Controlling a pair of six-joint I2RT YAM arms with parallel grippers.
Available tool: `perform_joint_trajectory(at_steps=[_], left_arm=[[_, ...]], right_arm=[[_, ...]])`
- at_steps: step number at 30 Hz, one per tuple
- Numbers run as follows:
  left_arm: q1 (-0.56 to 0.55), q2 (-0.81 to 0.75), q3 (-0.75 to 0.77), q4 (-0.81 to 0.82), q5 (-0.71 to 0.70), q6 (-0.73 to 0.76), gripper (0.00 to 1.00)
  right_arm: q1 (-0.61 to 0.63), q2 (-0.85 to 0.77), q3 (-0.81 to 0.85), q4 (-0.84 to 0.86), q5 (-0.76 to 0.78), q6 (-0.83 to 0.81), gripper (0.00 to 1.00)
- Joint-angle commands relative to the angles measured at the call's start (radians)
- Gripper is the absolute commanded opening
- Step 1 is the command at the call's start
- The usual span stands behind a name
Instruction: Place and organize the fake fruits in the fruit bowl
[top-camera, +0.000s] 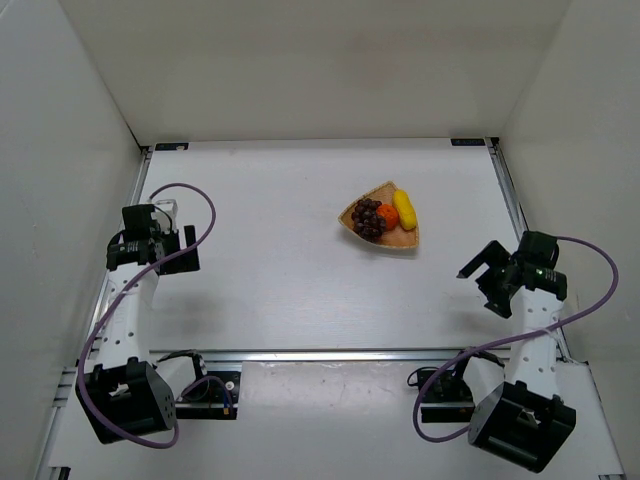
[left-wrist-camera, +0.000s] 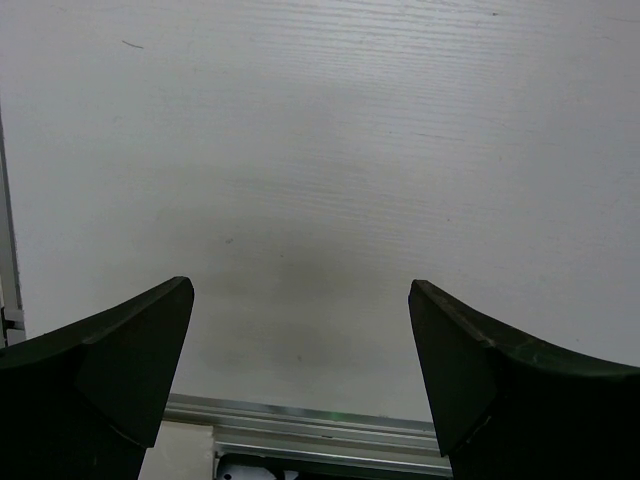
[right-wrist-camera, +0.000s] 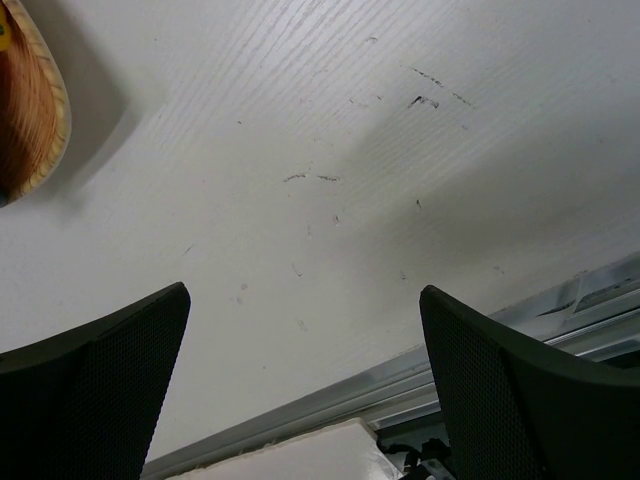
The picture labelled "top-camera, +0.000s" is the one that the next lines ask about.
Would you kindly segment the yellow fake lemon fruit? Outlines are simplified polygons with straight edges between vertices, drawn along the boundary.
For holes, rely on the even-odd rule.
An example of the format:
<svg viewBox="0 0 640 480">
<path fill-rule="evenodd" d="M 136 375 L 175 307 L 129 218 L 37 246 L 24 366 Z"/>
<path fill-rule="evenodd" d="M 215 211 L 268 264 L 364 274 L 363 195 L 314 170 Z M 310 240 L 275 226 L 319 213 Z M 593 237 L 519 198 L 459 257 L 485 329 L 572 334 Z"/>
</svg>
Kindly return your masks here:
<svg viewBox="0 0 640 480">
<path fill-rule="evenodd" d="M 404 190 L 397 189 L 394 191 L 392 205 L 397 211 L 399 223 L 405 231 L 414 230 L 418 226 L 416 211 Z"/>
</svg>

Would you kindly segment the orange fake mandarin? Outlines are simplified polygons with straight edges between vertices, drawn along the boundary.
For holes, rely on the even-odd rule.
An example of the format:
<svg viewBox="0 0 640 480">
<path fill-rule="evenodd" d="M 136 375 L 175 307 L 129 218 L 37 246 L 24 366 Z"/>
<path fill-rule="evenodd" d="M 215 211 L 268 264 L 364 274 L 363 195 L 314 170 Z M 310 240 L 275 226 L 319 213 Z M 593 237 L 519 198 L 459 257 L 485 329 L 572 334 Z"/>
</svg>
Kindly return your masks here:
<svg viewBox="0 0 640 480">
<path fill-rule="evenodd" d="M 399 213 L 390 204 L 381 204 L 376 209 L 376 214 L 384 221 L 386 231 L 393 230 L 399 223 Z"/>
</svg>

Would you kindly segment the purple fake grape bunch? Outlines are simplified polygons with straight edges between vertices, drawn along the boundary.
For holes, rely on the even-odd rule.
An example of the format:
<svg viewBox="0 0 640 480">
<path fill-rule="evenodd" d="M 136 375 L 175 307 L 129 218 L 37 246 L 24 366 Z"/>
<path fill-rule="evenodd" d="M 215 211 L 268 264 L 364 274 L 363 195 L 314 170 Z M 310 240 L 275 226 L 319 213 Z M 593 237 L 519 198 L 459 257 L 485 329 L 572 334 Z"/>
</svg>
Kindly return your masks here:
<svg viewBox="0 0 640 480">
<path fill-rule="evenodd" d="M 377 243 L 386 231 L 386 220 L 377 212 L 381 205 L 381 201 L 364 198 L 356 203 L 351 214 L 352 230 L 362 239 L 372 243 Z"/>
</svg>

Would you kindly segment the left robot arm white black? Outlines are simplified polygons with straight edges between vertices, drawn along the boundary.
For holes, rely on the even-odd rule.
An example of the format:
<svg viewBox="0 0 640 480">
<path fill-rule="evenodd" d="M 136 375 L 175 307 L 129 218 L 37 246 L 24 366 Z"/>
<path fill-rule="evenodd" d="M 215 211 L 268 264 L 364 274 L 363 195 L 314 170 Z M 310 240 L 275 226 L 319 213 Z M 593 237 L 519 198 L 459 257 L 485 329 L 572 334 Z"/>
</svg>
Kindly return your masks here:
<svg viewBox="0 0 640 480">
<path fill-rule="evenodd" d="M 124 297 L 98 332 L 96 354 L 84 375 L 87 393 L 78 398 L 103 444 L 120 437 L 98 420 L 99 414 L 135 436 L 173 429 L 177 400 L 207 372 L 195 350 L 159 360 L 150 356 L 148 334 L 160 277 L 200 268 L 194 250 L 172 256 L 196 241 L 194 226 L 178 227 L 177 213 L 175 200 L 125 207 L 124 228 L 107 246 L 108 299 Z"/>
</svg>

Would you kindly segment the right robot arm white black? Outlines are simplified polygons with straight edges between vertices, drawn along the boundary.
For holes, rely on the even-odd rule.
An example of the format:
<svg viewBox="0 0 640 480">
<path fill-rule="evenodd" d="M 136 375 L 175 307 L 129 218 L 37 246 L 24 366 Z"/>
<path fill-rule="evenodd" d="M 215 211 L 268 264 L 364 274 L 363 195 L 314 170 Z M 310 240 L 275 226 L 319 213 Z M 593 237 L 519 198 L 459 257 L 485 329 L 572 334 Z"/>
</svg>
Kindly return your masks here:
<svg viewBox="0 0 640 480">
<path fill-rule="evenodd" d="M 490 242 L 459 273 L 476 282 L 491 312 L 513 322 L 518 341 L 507 364 L 479 352 L 455 369 L 471 392 L 474 411 L 468 442 L 533 473 L 542 472 L 576 425 L 556 381 L 556 340 L 551 326 L 567 296 L 567 279 L 556 271 L 555 237 L 523 233 L 517 250 Z"/>
</svg>

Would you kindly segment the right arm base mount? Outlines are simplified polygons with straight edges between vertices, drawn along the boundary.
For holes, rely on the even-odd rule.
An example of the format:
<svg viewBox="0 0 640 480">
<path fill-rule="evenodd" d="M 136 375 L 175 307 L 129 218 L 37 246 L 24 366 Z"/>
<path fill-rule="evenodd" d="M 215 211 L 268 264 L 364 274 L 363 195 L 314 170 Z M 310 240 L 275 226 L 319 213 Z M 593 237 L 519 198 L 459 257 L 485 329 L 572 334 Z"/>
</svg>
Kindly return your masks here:
<svg viewBox="0 0 640 480">
<path fill-rule="evenodd" d="M 468 423 L 474 408 L 467 385 L 448 370 L 436 379 L 421 400 L 421 422 Z"/>
</svg>

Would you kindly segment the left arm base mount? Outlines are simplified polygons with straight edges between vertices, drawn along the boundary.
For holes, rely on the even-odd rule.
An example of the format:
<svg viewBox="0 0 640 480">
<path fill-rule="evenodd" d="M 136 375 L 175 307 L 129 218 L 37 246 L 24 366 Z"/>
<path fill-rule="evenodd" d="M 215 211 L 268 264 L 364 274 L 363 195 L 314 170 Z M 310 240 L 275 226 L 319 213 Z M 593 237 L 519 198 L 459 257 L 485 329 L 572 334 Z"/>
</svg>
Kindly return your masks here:
<svg viewBox="0 0 640 480">
<path fill-rule="evenodd" d="M 241 393 L 242 369 L 240 364 L 209 363 L 208 374 L 224 384 L 208 380 L 181 399 L 177 406 L 179 420 L 236 420 Z"/>
</svg>

